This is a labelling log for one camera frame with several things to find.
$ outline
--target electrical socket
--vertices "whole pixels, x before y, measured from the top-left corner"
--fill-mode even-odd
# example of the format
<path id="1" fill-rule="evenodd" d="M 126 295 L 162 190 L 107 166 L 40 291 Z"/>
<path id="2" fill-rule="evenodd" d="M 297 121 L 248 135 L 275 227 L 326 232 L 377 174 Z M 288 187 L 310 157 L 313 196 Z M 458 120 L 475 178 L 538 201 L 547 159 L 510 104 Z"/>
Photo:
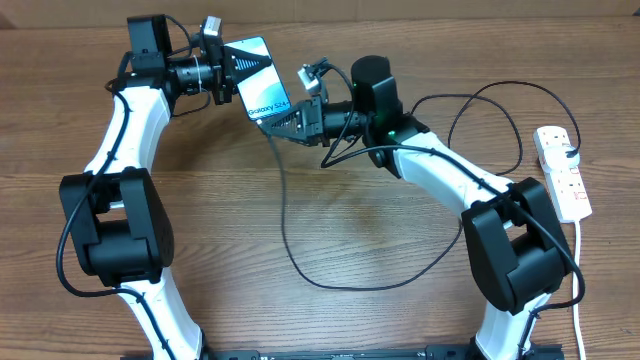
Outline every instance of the electrical socket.
<path id="1" fill-rule="evenodd" d="M 571 146 L 567 130 L 544 126 L 533 135 L 547 188 L 560 222 L 572 223 L 591 215 L 591 203 L 580 176 L 580 155 L 567 158 Z"/>

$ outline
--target white arm segment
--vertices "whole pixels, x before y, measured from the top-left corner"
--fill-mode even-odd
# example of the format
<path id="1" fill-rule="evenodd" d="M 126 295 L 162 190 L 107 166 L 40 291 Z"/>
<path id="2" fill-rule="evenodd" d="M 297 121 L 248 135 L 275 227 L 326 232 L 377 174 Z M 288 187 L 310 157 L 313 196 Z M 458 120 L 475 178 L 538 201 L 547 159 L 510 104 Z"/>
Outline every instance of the white arm segment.
<path id="1" fill-rule="evenodd" d="M 162 90 L 148 86 L 128 87 L 120 93 L 127 100 L 131 113 L 122 143 L 106 173 L 119 173 L 129 166 L 146 168 L 151 173 L 160 134 L 171 117 L 169 104 Z M 122 127 L 124 105 L 117 96 L 113 97 L 113 102 L 115 108 L 109 129 L 96 157 L 84 169 L 85 172 L 98 172 Z"/>
<path id="2" fill-rule="evenodd" d="M 122 288 L 135 290 L 144 295 L 162 335 L 167 340 L 176 359 L 200 359 L 203 346 L 202 331 L 187 313 L 176 288 L 176 283 L 173 281 L 170 268 L 162 270 L 162 277 L 157 284 L 152 284 L 147 280 L 131 281 L 122 283 Z M 147 335 L 153 350 L 153 359 L 169 360 L 169 355 L 162 349 L 160 340 L 142 305 L 137 303 L 131 295 L 119 295 L 127 302 Z"/>
<path id="3" fill-rule="evenodd" d="M 402 145 L 433 148 L 449 155 L 499 191 L 507 191 L 507 185 L 512 182 L 473 165 L 446 147 L 433 132 L 412 136 L 402 142 Z M 445 159 L 410 150 L 395 150 L 393 153 L 396 168 L 404 180 L 425 189 L 458 217 L 475 201 L 488 201 L 495 197 L 488 190 L 480 188 L 478 183 Z M 505 229 L 510 226 L 510 222 L 506 223 Z M 475 339 L 483 355 L 489 360 L 516 359 L 518 344 L 526 327 L 529 312 L 546 303 L 550 297 L 550 294 L 538 296 L 529 301 L 524 310 L 516 315 L 512 315 L 508 311 L 500 311 L 491 303 L 487 303 L 484 320 Z M 530 335 L 531 333 L 527 336 L 525 351 L 528 351 L 531 346 Z"/>

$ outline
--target wooden surface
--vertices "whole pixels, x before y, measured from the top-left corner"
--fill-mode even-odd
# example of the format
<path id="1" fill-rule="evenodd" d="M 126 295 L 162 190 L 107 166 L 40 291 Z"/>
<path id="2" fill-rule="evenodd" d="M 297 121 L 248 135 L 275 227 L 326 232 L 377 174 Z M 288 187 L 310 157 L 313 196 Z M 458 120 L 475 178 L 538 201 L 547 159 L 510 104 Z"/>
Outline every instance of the wooden surface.
<path id="1" fill-rule="evenodd" d="M 171 14 L 199 24 L 631 16 L 640 0 L 0 0 L 0 28 L 124 26 L 128 16 Z"/>
<path id="2" fill-rule="evenodd" d="M 573 109 L 584 139 L 584 183 L 594 215 L 583 223 L 587 281 L 581 321 L 597 359 L 640 358 L 640 19 L 438 20 L 330 25 L 229 25 L 225 39 L 263 35 L 292 101 L 295 72 L 327 55 L 349 69 L 361 56 L 390 58 L 409 107 L 426 94 L 472 92 L 503 79 L 547 86 Z M 117 359 L 149 349 L 118 298 L 79 299 L 57 281 L 54 252 L 64 223 L 63 175 L 82 171 L 111 118 L 102 85 L 128 50 L 124 28 L 0 31 L 0 358 Z M 346 92 L 329 76 L 334 101 Z M 511 177 L 543 179 L 531 136 L 570 128 L 535 89 L 487 91 L 513 115 L 524 140 Z M 202 98 L 182 99 L 178 111 Z M 418 116 L 446 139 L 462 100 L 434 100 Z M 289 180 L 288 231 L 301 267 L 334 285 L 384 285 L 412 276 L 450 242 L 455 218 L 366 157 L 329 170 L 321 148 L 279 143 Z M 516 159 L 512 130 L 478 103 L 462 118 L 454 149 L 490 171 Z M 415 283 L 379 293 L 306 284 L 279 233 L 280 180 L 269 147 L 238 98 L 166 128 L 153 169 L 173 224 L 172 268 L 184 302 L 216 349 L 411 348 L 466 343 L 485 301 L 460 241 Z M 573 244 L 573 228 L 567 226 Z M 69 277 L 100 288 L 67 248 Z M 567 278 L 554 300 L 569 298 Z M 575 358 L 570 313 L 544 314 L 533 336 Z"/>

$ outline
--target tabletop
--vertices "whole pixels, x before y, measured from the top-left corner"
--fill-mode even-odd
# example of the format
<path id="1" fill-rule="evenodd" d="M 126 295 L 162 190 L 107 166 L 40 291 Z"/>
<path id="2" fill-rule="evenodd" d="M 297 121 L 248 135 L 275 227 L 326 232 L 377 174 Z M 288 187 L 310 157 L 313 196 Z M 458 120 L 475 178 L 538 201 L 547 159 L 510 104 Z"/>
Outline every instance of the tabletop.
<path id="1" fill-rule="evenodd" d="M 587 354 L 640 358 L 640 19 L 433 20 L 250 24 L 225 41 L 262 35 L 293 102 L 296 71 L 328 56 L 348 71 L 358 58 L 387 56 L 405 109 L 434 93 L 469 93 L 499 80 L 532 81 L 572 109 L 583 138 L 580 169 L 593 206 L 583 221 L 580 305 Z M 180 33 L 172 31 L 176 42 Z M 102 141 L 113 102 L 103 84 L 129 49 L 126 28 L 0 31 L 0 358 L 117 359 L 150 347 L 116 297 L 80 299 L 58 283 L 54 254 L 65 218 L 64 175 L 82 172 Z M 347 98 L 327 75 L 331 99 Z M 487 90 L 511 113 L 524 142 L 509 177 L 544 181 L 532 135 L 544 125 L 575 132 L 545 93 Z M 177 110 L 199 106 L 193 96 Z M 446 140 L 462 99 L 424 103 L 417 117 Z M 420 188 L 372 166 L 366 156 L 320 169 L 326 149 L 279 141 L 288 179 L 287 232 L 312 279 L 330 285 L 402 281 L 451 242 L 457 220 Z M 474 103 L 452 148 L 489 170 L 517 159 L 499 110 Z M 153 179 L 175 235 L 173 273 L 193 319 L 215 349 L 260 351 L 420 348 L 467 343 L 485 299 L 466 244 L 419 280 L 389 291 L 315 288 L 292 267 L 280 235 L 280 178 L 239 98 L 176 118 L 165 129 Z M 564 227 L 573 247 L 574 230 Z M 66 250 L 70 281 L 99 289 Z M 553 301 L 570 297 L 570 278 Z M 571 313 L 549 311 L 533 340 L 563 344 L 576 358 Z"/>

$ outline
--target white power strip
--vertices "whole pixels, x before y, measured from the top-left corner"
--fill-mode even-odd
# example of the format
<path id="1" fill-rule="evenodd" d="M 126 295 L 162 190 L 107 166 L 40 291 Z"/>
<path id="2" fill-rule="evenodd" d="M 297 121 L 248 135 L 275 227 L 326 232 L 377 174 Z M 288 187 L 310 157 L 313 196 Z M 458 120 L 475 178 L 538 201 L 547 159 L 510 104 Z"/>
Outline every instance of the white power strip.
<path id="1" fill-rule="evenodd" d="M 574 149 L 567 130 L 544 126 L 536 130 L 533 140 L 560 222 L 573 223 L 591 215 L 591 203 L 578 170 L 580 154 L 567 157 L 567 151 Z"/>

